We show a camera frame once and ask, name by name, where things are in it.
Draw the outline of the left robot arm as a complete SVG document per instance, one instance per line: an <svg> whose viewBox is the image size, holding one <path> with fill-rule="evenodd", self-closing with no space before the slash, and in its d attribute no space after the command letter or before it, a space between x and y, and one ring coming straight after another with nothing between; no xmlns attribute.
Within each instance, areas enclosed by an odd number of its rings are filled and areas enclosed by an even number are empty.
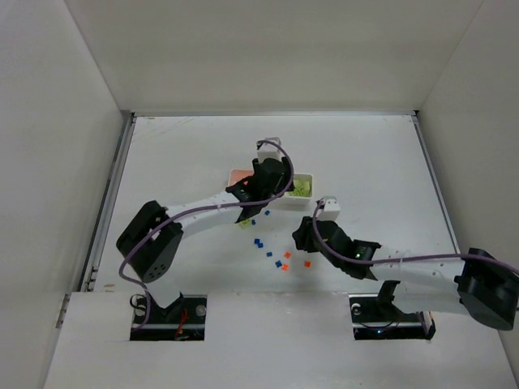
<svg viewBox="0 0 519 389"><path fill-rule="evenodd" d="M253 174L219 194L172 207L172 215L156 200L145 203L116 241L123 256L119 275L138 284L163 310L180 297L169 272L182 240L221 224L248 220L293 187L289 157L254 159Z"/></svg>

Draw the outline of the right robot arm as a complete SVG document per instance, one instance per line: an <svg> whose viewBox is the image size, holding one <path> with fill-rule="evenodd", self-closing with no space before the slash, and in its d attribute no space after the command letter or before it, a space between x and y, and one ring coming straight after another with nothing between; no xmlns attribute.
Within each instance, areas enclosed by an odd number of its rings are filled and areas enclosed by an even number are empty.
<svg viewBox="0 0 519 389"><path fill-rule="evenodd" d="M518 270L485 250L413 256L352 239L336 222L312 216L302 218L292 238L297 250L322 254L356 280L381 282L377 301L383 311L462 314L499 331L514 327Z"/></svg>

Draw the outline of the green 2x3 lego brick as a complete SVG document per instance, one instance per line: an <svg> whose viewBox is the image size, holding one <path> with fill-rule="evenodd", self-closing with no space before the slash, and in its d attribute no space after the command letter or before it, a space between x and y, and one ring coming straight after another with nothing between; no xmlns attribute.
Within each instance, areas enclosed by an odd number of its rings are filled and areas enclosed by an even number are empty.
<svg viewBox="0 0 519 389"><path fill-rule="evenodd" d="M304 180L294 180L294 190L291 194L295 197L311 197L311 183Z"/></svg>

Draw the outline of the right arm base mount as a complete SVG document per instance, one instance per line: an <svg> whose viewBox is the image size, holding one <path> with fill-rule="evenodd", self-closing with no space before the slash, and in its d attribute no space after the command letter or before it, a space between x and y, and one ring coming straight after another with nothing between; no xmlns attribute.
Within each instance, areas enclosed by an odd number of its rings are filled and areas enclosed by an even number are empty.
<svg viewBox="0 0 519 389"><path fill-rule="evenodd" d="M398 281L385 281L378 293L349 295L355 340L431 340L435 322L428 312L404 313L394 304Z"/></svg>

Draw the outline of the white three-compartment tray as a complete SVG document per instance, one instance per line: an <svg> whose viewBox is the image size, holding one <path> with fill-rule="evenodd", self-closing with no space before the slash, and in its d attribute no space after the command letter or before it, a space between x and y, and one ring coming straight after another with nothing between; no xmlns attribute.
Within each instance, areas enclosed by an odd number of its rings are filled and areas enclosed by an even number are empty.
<svg viewBox="0 0 519 389"><path fill-rule="evenodd" d="M251 176L251 169L232 169L229 174L227 186L232 186L245 177ZM274 208L305 208L312 199L313 177L306 173L294 175L294 189L269 204Z"/></svg>

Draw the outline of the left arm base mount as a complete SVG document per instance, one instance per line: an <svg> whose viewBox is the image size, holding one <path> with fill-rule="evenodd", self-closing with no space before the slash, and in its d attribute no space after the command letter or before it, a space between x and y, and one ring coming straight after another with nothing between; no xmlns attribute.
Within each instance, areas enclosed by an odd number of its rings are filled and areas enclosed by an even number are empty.
<svg viewBox="0 0 519 389"><path fill-rule="evenodd" d="M134 294L130 341L203 341L207 317L206 295L183 295L161 308L151 298Z"/></svg>

